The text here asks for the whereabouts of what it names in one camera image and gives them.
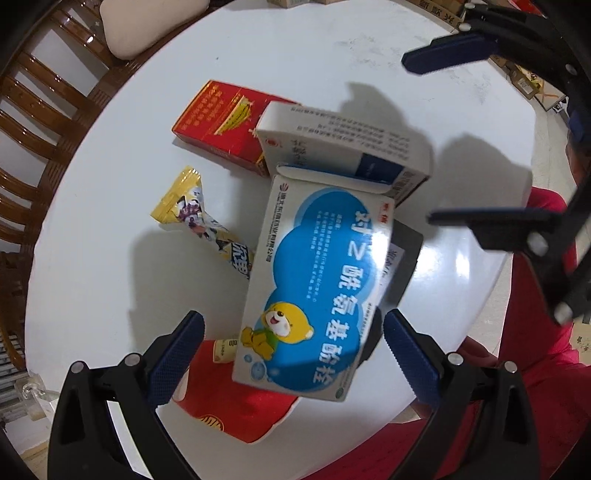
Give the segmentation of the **red paper envelope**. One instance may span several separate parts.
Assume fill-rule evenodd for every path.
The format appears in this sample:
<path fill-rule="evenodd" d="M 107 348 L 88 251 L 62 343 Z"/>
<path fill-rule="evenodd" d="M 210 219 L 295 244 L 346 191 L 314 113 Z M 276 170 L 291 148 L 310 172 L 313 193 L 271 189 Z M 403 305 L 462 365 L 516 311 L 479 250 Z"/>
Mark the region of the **red paper envelope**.
<path fill-rule="evenodd" d="M 172 400 L 205 425 L 252 444 L 283 422 L 298 398 L 233 381 L 236 347 L 235 339 L 202 342 Z"/>

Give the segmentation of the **black cigarette box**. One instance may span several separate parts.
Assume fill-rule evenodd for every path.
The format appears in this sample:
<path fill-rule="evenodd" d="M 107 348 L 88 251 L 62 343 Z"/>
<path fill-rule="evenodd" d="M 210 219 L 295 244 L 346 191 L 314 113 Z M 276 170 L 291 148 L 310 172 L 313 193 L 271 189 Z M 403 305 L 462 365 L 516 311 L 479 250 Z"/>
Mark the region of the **black cigarette box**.
<path fill-rule="evenodd" d="M 370 325 L 359 365 L 374 353 L 383 337 L 383 318 L 397 308 L 414 275 L 424 236 L 409 226 L 394 221 L 391 243 L 380 281 L 380 302 Z"/>

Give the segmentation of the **white grey medicine box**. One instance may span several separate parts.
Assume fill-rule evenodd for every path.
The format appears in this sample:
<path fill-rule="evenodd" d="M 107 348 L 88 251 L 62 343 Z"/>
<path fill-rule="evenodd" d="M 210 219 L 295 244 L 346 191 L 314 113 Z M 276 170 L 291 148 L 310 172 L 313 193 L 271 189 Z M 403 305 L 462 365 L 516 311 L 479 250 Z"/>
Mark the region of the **white grey medicine box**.
<path fill-rule="evenodd" d="M 404 202 L 433 172 L 428 142 L 407 128 L 390 128 L 337 112 L 273 101 L 254 129 L 267 169 L 307 169 L 384 184 Z"/>

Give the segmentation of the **blue white medicine box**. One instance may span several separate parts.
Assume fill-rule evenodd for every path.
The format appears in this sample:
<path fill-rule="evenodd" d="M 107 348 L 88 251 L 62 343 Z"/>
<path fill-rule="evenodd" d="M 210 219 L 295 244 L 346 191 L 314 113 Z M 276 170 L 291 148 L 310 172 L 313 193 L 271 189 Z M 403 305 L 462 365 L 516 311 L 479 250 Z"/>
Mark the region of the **blue white medicine box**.
<path fill-rule="evenodd" d="M 384 195 L 274 176 L 233 381 L 344 401 L 380 302 L 393 224 Z"/>

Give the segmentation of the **yellow snack wrapper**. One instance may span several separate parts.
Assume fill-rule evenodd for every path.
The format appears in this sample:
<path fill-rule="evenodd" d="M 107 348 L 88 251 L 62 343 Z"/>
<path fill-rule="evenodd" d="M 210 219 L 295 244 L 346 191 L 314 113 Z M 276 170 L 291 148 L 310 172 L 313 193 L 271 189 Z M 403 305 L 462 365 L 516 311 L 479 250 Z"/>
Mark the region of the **yellow snack wrapper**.
<path fill-rule="evenodd" d="M 249 278 L 253 251 L 205 210 L 204 189 L 197 169 L 185 167 L 152 210 L 158 223 L 183 224 L 207 242 L 238 273 Z"/>

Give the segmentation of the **red cigarette pack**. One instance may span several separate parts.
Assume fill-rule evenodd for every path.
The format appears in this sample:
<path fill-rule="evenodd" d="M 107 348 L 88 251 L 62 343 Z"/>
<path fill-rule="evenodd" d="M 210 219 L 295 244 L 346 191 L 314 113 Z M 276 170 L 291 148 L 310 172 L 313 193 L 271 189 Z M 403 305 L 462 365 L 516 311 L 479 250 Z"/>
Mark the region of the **red cigarette pack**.
<path fill-rule="evenodd" d="M 259 176 L 270 175 L 254 134 L 273 101 L 290 100 L 221 81 L 209 80 L 171 128 L 181 141 L 217 155 Z"/>

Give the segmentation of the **person right red leg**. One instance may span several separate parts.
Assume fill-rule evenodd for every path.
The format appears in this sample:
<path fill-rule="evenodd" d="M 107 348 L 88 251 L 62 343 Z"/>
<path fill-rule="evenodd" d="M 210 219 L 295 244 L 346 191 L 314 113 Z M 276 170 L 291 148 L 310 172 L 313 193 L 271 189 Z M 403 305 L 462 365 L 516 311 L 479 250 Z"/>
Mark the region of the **person right red leg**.
<path fill-rule="evenodd" d="M 575 479 L 590 452 L 590 369 L 557 324 L 530 262 L 513 259 L 501 346 L 441 350 L 441 402 L 390 424 L 321 479 Z"/>

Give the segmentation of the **beige cushion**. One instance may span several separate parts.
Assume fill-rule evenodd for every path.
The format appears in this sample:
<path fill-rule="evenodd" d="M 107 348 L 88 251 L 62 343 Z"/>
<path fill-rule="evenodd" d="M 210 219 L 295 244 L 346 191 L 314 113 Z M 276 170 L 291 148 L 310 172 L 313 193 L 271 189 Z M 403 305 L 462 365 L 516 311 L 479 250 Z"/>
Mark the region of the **beige cushion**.
<path fill-rule="evenodd" d="M 104 0 L 99 7 L 106 44 L 130 60 L 172 30 L 204 14 L 206 0 Z"/>

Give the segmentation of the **long wooden bench sofa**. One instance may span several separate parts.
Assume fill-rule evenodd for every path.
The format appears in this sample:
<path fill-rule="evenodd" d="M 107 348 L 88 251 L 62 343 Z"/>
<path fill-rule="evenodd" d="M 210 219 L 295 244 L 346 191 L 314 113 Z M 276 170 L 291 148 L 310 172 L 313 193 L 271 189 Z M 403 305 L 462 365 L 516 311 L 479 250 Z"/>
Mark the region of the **long wooden bench sofa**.
<path fill-rule="evenodd" d="M 57 188 L 106 105 L 146 61 L 188 26 L 219 8 L 196 1 L 130 59 L 105 38 L 103 1 L 4 1 L 1 4 L 1 348 L 26 368 L 25 303 L 34 248 Z M 83 92 L 36 52 L 55 33 L 103 68 Z"/>

